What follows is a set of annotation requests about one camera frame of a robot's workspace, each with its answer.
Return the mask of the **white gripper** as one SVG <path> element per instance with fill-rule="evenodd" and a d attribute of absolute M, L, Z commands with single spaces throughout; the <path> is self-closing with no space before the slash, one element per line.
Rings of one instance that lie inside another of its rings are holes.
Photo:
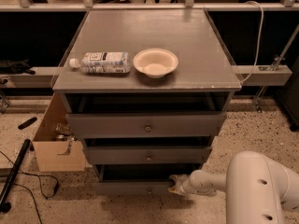
<path fill-rule="evenodd" d="M 187 195 L 192 194 L 193 187 L 190 182 L 190 177 L 188 175 L 170 175 L 170 178 L 177 182 L 177 187 L 170 187 L 168 191 L 175 194 Z"/>

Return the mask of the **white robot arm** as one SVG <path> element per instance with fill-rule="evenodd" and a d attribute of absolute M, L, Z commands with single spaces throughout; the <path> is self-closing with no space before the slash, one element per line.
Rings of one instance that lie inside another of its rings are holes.
<path fill-rule="evenodd" d="M 284 224 L 285 210 L 299 210 L 299 174 L 253 151 L 234 155 L 224 174 L 195 170 L 171 179 L 169 191 L 178 195 L 223 191 L 226 224 Z"/>

